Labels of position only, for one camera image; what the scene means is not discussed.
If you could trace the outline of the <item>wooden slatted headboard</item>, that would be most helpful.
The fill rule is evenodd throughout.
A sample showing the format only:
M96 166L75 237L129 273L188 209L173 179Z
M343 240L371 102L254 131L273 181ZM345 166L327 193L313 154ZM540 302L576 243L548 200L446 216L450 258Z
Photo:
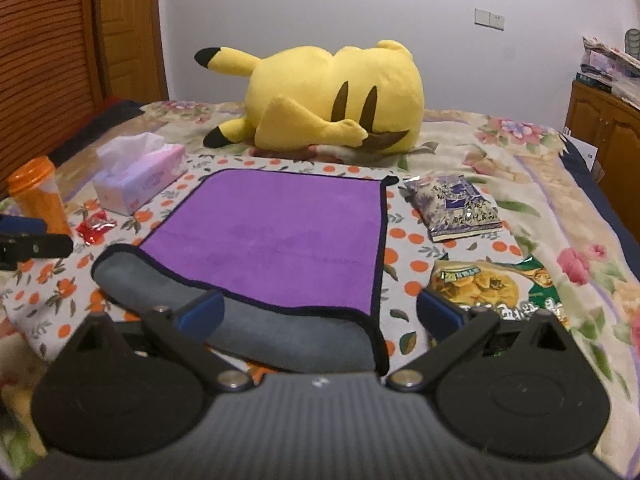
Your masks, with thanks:
M1 0L1 196L29 159L76 136L104 90L93 0Z

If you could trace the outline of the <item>stack of books and papers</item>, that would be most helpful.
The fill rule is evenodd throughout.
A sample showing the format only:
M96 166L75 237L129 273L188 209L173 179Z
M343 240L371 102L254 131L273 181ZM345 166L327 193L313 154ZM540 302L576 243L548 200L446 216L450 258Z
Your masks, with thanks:
M584 54L576 79L639 108L639 60L625 51L583 36Z

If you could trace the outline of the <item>purple snack packet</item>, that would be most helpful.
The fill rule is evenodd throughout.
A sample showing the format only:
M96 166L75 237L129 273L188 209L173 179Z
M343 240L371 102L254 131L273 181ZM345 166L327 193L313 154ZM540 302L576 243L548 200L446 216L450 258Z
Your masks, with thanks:
M412 177L402 185L434 243L497 232L497 208L460 174Z

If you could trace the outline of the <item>floral bed blanket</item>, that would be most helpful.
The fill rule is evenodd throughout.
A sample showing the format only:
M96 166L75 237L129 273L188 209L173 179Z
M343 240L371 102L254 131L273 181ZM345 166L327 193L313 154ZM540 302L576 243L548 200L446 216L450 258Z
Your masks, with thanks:
M257 157L242 145L203 148L204 134L240 111L235 103L156 102L106 137L153 131L183 144L188 161L227 155L385 169L398 177L464 174L496 202L502 228L515 238L522 259L535 257L550 273L568 329L608 392L611 415L598 456L626 478L638 474L639 248L559 133L477 113L429 110L418 144L405 155L319 148L312 155ZM2 312L1 406L12 420L1 437L1 467L19 474L44 453L27 404L47 360Z

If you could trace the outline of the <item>pink tissue box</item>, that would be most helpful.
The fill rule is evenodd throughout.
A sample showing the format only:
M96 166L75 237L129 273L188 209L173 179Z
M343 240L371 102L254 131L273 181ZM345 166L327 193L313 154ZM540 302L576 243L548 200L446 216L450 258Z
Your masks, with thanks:
M186 172L186 148L159 134L119 136L96 149L92 179L103 209L129 216Z

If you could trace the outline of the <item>orange plastic cup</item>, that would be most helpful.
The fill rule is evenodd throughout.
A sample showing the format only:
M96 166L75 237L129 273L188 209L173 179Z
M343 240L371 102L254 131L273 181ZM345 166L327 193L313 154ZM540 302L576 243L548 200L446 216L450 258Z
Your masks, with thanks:
M8 187L25 217L46 222L48 233L72 235L55 181L55 166L47 156L33 158L13 171Z

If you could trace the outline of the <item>green instant noodle pack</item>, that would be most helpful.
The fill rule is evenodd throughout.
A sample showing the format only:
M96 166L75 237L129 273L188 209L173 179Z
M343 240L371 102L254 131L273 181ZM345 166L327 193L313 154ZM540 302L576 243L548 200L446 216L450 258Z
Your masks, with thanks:
M504 320L524 321L547 310L570 327L551 275L535 257L519 263L440 259L426 289L464 312L487 308Z

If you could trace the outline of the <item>yellow Pikachu plush toy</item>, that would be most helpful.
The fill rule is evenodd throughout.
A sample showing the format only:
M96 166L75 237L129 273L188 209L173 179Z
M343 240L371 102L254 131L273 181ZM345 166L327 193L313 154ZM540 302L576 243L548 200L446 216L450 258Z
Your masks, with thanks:
M209 47L194 60L248 80L243 115L209 131L206 148L251 143L267 152L295 152L332 145L397 154L411 150L420 133L421 74L409 49L395 40L334 53L301 46L268 58Z

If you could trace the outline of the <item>purple and grey towel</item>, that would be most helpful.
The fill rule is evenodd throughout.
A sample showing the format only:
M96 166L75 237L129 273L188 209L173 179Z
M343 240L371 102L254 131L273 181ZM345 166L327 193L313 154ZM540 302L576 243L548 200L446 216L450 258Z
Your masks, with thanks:
M142 315L214 290L208 338L235 358L296 373L387 373L380 329L386 192L394 179L222 170L140 245L115 244L93 281Z

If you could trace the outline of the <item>red candy wrapper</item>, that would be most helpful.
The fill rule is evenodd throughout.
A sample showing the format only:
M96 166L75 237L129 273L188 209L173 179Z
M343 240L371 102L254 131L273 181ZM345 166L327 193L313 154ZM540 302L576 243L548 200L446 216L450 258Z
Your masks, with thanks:
M86 245L99 245L104 241L105 234L116 226L117 222L114 219L104 210L99 210L82 220L76 232Z

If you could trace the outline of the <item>orange dotted white cloth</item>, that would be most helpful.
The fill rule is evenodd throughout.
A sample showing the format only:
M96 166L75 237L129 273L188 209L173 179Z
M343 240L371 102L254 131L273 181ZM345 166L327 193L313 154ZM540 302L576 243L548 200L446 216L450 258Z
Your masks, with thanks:
M70 258L32 260L17 271L2 274L1 307L7 318L43 360L56 357L70 335L90 312L106 312L115 321L132 322L136 315L109 302L90 276L94 260L114 243L140 244L160 225L198 182L220 170L247 169L325 174L332 177L381 179L385 169L320 162L198 155L188 171L142 211L117 217L116 226L98 244L78 242ZM465 261L494 259L517 263L522 252L507 229L488 237L434 244L418 214L400 195L398 186L386 193L387 238L381 290L381 328L394 367L406 364L427 349L425 330L416 317L416 295L430 280L434 262L442 255Z

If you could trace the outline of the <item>wooden door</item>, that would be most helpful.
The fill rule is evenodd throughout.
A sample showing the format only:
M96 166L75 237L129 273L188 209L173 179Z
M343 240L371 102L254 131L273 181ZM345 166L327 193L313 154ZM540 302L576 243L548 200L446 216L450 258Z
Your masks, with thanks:
M168 98L158 0L94 0L103 87L149 103Z

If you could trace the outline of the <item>wooden side cabinet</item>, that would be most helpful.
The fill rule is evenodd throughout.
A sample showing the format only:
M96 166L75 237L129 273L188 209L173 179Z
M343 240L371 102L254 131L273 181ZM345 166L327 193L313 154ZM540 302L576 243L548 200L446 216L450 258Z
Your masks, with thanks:
M639 240L639 111L613 93L574 80L565 125L598 149L599 188Z

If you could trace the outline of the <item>white wall switch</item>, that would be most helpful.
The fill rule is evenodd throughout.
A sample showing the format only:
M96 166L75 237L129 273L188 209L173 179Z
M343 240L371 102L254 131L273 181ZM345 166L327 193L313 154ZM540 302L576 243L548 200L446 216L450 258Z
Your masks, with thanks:
M495 30L504 31L504 17L486 10L474 10L474 24Z

